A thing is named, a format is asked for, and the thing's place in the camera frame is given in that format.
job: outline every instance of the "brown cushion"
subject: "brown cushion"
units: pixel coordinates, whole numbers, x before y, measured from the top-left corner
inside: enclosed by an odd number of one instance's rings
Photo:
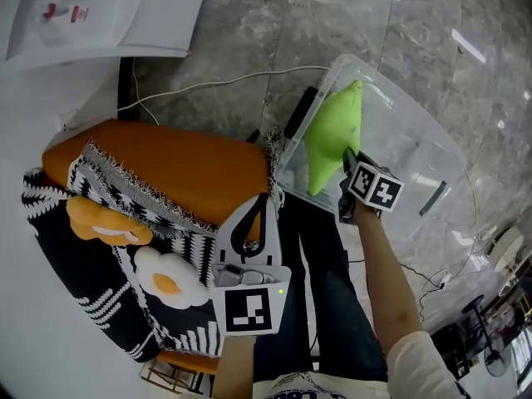
[[[44,171],[67,186],[89,138],[141,180],[204,222],[221,225],[243,202],[268,192],[268,160],[256,145],[145,123],[109,120],[53,146]],[[259,237],[253,226],[249,239]]]

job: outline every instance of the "forearm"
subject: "forearm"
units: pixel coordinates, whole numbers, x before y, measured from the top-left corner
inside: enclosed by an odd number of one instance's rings
[[[421,331],[416,300],[379,218],[357,203],[355,218],[366,260],[375,333],[386,355],[407,334]]]
[[[215,399],[251,399],[254,337],[226,337],[214,379]]]

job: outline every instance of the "transparent box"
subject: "transparent box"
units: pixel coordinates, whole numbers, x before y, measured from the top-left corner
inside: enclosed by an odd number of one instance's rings
[[[345,174],[339,170],[319,194],[309,195],[303,137],[329,93],[343,90],[356,79],[363,82],[361,151],[405,182],[396,208],[383,212],[382,222],[391,239],[406,240],[451,192],[466,168],[466,156],[417,102],[353,55],[341,55],[322,79],[301,126],[291,140],[286,139],[277,181],[286,192],[337,215],[342,195],[339,182]],[[430,205],[435,196],[439,198]]]

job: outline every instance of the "jeans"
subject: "jeans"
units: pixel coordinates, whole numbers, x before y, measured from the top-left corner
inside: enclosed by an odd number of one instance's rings
[[[292,278],[279,332],[260,336],[255,343],[254,382],[313,370],[299,240],[308,261],[316,309],[319,371],[335,377],[387,382],[386,360],[349,278],[347,252],[334,216],[285,195],[278,228],[283,265],[292,270]]]

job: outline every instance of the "gray marble floor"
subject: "gray marble floor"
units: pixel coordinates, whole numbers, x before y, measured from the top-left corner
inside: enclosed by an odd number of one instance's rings
[[[424,298],[425,327],[435,330],[479,293],[492,297],[500,287],[501,279],[487,270],[490,236],[484,232],[518,223],[530,241],[531,7],[532,0],[204,0],[187,58],[137,61],[140,93],[256,71],[330,66],[343,53],[394,81],[465,152],[475,191],[476,217],[463,175],[443,210],[398,252],[404,264],[429,276],[442,268],[471,273]],[[256,129],[283,127],[322,74],[255,77],[146,105],[163,124],[244,139]],[[350,258],[361,258],[356,230],[341,229]],[[351,273],[371,317],[364,264],[353,264]],[[425,279],[407,276],[420,298]]]

